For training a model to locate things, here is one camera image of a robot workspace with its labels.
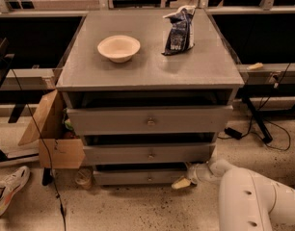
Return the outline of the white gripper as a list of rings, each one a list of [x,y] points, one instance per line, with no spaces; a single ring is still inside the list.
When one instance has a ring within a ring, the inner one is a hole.
[[[217,184],[219,182],[219,177],[215,171],[215,168],[210,164],[191,164],[185,162],[184,165],[187,168],[187,178],[180,177],[172,183],[172,188],[174,190],[179,190],[187,188],[193,184],[198,185],[200,182],[209,182]]]

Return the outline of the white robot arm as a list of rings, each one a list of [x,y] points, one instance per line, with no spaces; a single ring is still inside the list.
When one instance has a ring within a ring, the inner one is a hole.
[[[273,231],[295,225],[295,189],[224,159],[186,165],[174,189],[206,181],[219,186],[220,231]]]

